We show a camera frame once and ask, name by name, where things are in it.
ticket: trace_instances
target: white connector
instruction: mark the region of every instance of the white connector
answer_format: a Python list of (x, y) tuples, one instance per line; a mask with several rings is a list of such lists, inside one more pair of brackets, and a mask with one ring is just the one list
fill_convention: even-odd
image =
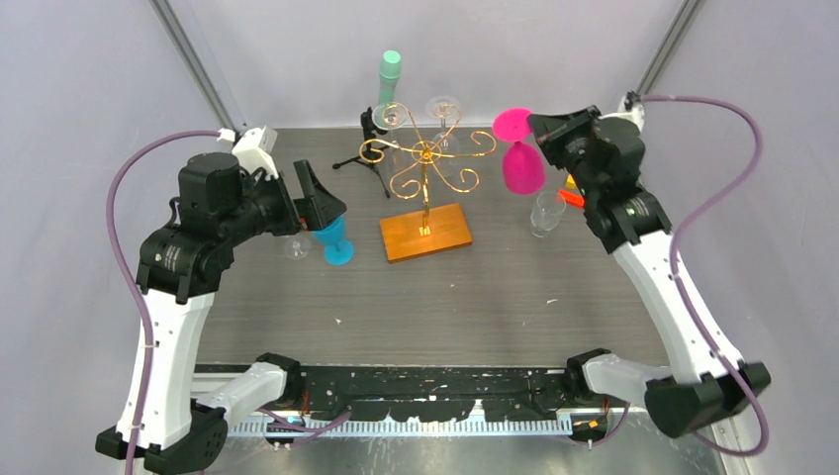
[(233, 147), (232, 154), (238, 158), (238, 163), (253, 173), (258, 168), (265, 168), (269, 175), (277, 178), (280, 176), (277, 165), (271, 158), (271, 149), (277, 142), (277, 131), (265, 126), (254, 128), (244, 133), (238, 143)]
[(219, 137), (216, 139), (216, 142), (234, 143), (235, 131), (230, 129), (219, 129)]

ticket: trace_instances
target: white wall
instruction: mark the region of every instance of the white wall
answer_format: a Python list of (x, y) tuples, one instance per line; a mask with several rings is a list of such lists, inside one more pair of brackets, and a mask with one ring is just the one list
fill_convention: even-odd
[[(832, 0), (705, 2), (655, 92), (732, 101), (766, 156), (696, 226), (685, 260), (717, 320), (773, 384), (772, 438), (756, 473), (834, 473), (839, 391), (839, 8)], [(651, 105), (645, 183), (675, 223), (745, 165), (748, 128), (707, 106)], [(756, 440), (742, 418), (744, 443)]]
[(179, 0), (233, 116), (273, 127), (357, 126), (381, 53), (403, 55), (397, 100), (457, 97), (469, 124), (513, 106), (613, 107), (637, 86), (681, 0)]
[[(94, 440), (126, 401), (139, 317), (105, 196), (144, 144), (219, 124), (145, 1), (3, 2), (0, 44), (0, 473), (115, 473)], [(173, 144), (130, 173), (117, 217), (131, 268), (178, 168), (212, 149)]]

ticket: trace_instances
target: wine glass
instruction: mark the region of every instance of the wine glass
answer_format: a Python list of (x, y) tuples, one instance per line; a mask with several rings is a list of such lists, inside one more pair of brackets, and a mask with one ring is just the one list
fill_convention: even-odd
[(312, 250), (312, 241), (302, 234), (289, 236), (284, 245), (286, 257), (292, 260), (300, 260)]
[[(444, 137), (446, 131), (448, 131), (447, 123), (456, 121), (460, 116), (460, 101), (451, 96), (437, 96), (425, 104), (425, 111), (440, 121), (440, 132), (431, 139), (432, 143), (439, 142), (439, 152), (447, 155), (460, 153), (460, 140), (454, 135)], [(446, 178), (456, 171), (453, 158), (439, 160), (437, 167)]]

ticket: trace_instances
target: wire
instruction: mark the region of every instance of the wire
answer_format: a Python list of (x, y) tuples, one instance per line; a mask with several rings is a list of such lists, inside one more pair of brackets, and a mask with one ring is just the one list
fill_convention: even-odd
[(134, 417), (132, 418), (132, 431), (129, 436), (128, 453), (126, 454), (126, 475), (134, 474), (134, 456), (137, 450), (138, 438), (140, 438), (140, 424), (142, 422), (142, 410), (145, 406), (145, 397), (148, 393), (148, 380), (151, 377), (151, 362), (153, 360), (154, 350), (154, 335), (151, 316), (148, 314), (148, 307), (145, 305), (145, 300), (142, 299), (140, 289), (135, 283), (135, 278), (129, 270), (129, 265), (126, 262), (126, 257), (123, 254), (123, 249), (120, 246), (120, 240), (117, 237), (117, 225), (114, 218), (114, 204), (117, 200), (117, 189), (120, 183), (125, 178), (129, 169), (134, 166), (141, 158), (143, 158), (150, 151), (158, 148), (166, 143), (174, 142), (180, 139), (190, 137), (218, 137), (217, 131), (191, 131), (182, 132), (179, 134), (172, 134), (164, 137), (158, 141), (152, 142), (140, 149), (137, 153), (131, 156), (123, 166), (117, 171), (113, 181), (111, 181), (111, 188), (108, 190), (108, 199), (105, 205), (105, 223), (108, 227), (108, 238), (111, 241), (111, 249), (114, 251), (114, 257), (117, 259), (117, 265), (120, 267), (123, 277), (126, 279), (126, 284), (129, 286), (132, 297), (137, 304), (140, 311), (140, 321), (142, 322), (142, 332), (144, 335), (145, 352), (142, 358), (142, 370), (140, 372), (140, 386), (138, 387), (137, 401), (134, 408)]
[(728, 374), (734, 378), (734, 381), (737, 383), (737, 386), (740, 387), (740, 390), (743, 391), (743, 394), (748, 399), (749, 404), (752, 405), (752, 409), (755, 411), (755, 415), (758, 418), (758, 426), (760, 426), (760, 439), (758, 440), (757, 445), (754, 448), (749, 450), (736, 450), (732, 448), (723, 447), (704, 435), (699, 433), (695, 433), (695, 436), (704, 443), (705, 445), (719, 450), (722, 453), (728, 455), (735, 455), (741, 457), (749, 457), (758, 455), (759, 453), (763, 452), (767, 445), (769, 444), (769, 423), (766, 420), (766, 414), (763, 411), (763, 407), (758, 402), (758, 398), (755, 395), (752, 388), (746, 383), (746, 380), (743, 379), (743, 376), (737, 371), (734, 367), (734, 364), (722, 353), (720, 353), (719, 345), (716, 343), (716, 340), (713, 339), (713, 335), (708, 331), (707, 327), (702, 323), (701, 318), (699, 317), (699, 313), (697, 312), (696, 307), (694, 306), (694, 302), (691, 300), (691, 296), (688, 294), (688, 290), (685, 287), (685, 283), (682, 281), (682, 278), (679, 276), (679, 269), (678, 269), (678, 260), (677, 256), (679, 254), (679, 249), (681, 248), (682, 239), (685, 237), (685, 233), (687, 232), (688, 228), (695, 223), (699, 217), (704, 215), (708, 210), (710, 210), (713, 206), (717, 203), (722, 201), (726, 196), (728, 196), (732, 191), (734, 191), (737, 187), (743, 184), (746, 181), (746, 178), (752, 174), (755, 168), (760, 162), (761, 155), (763, 154), (763, 134), (761, 133), (760, 128), (758, 127), (757, 123), (755, 122), (754, 118), (750, 116), (746, 111), (740, 109), (739, 107), (730, 104), (725, 101), (720, 101), (716, 99), (709, 99), (705, 97), (696, 97), (696, 96), (660, 96), (660, 95), (645, 95), (641, 96), (641, 102), (689, 102), (689, 103), (697, 103), (697, 104), (708, 104), (711, 106), (721, 107), (723, 109), (727, 109), (741, 118), (749, 125), (749, 128), (752, 130), (752, 134), (754, 135), (755, 139), (755, 150), (752, 154), (752, 158), (749, 160), (749, 163), (743, 168), (743, 171), (740, 172), (730, 183), (728, 183), (724, 188), (716, 192), (713, 196), (707, 199), (704, 203), (702, 203), (698, 208), (696, 208), (692, 213), (690, 213), (681, 224), (676, 227), (676, 231), (673, 233), (673, 240), (670, 244), (670, 271), (673, 274), (674, 281), (676, 282), (676, 287), (679, 289), (679, 295), (682, 296), (682, 301), (685, 303), (685, 307), (688, 309), (688, 313), (691, 315), (691, 319), (693, 319), (694, 324), (699, 329), (702, 337), (704, 338), (707, 345), (710, 347), (713, 354), (719, 359), (722, 366), (728, 371)]
[(273, 419), (276, 422), (276, 424), (281, 428), (286, 428), (288, 430), (293, 430), (293, 431), (297, 431), (297, 432), (311, 432), (312, 433), (312, 435), (310, 435), (306, 438), (303, 438), (302, 440), (299, 440), (297, 442), (294, 442), (294, 443), (290, 444), (289, 446), (291, 446), (291, 447), (299, 447), (299, 446), (301, 446), (305, 443), (311, 442), (313, 439), (320, 436), (324, 432), (327, 432), (327, 431), (330, 431), (334, 428), (337, 428), (338, 426), (342, 425), (343, 423), (349, 421), (349, 418), (352, 416), (352, 413), (350, 411), (347, 411), (347, 412), (341, 414), (340, 416), (338, 416), (337, 418), (335, 418), (334, 421), (327, 424), (326, 426), (319, 427), (319, 428), (311, 428), (311, 427), (295, 426), (295, 425), (289, 423), (288, 421), (286, 421), (285, 419), (283, 419), (283, 418), (277, 416), (276, 414), (272, 413), (271, 411), (268, 411), (267, 409), (259, 409), (257, 412), (259, 412), (261, 414), (264, 414), (265, 416), (268, 416), (269, 418)]

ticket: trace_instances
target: tripod stand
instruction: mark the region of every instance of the tripod stand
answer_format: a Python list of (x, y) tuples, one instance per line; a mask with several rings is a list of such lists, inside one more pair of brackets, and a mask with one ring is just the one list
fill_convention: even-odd
[[(364, 141), (365, 142), (370, 141), (372, 139), (376, 139), (376, 134), (378, 134), (380, 136), (384, 136), (385, 134), (388, 133), (388, 131), (385, 131), (383, 129), (379, 129), (378, 127), (376, 127), (376, 124), (373, 122), (373, 108), (372, 107), (368, 107), (366, 111), (361, 113), (361, 132), (362, 132), (362, 134), (364, 134)], [(384, 146), (376, 148), (376, 149), (384, 151), (388, 147), (389, 147), (388, 145), (384, 145)], [(379, 172), (379, 166), (376, 163), (370, 163), (370, 162), (364, 161), (362, 159), (362, 156), (364, 158), (368, 158), (368, 159), (378, 158), (379, 155), (373, 153), (372, 149), (373, 149), (373, 145), (369, 143), (366, 146), (366, 148), (364, 150), (362, 150), (361, 155), (353, 156), (352, 158), (341, 161), (339, 163), (333, 163), (332, 164), (332, 169), (333, 170), (338, 170), (339, 168), (341, 168), (343, 165), (345, 165), (347, 163), (358, 163), (359, 165), (364, 165), (368, 169), (370, 169), (370, 171), (375, 173), (376, 176), (379, 177), (379, 181), (382, 182), (382, 188), (384, 188), (384, 190), (385, 190), (385, 196), (390, 198), (391, 197), (391, 192), (390, 192), (390, 190), (388, 190), (388, 186), (385, 184), (385, 179), (382, 177), (382, 174)]]

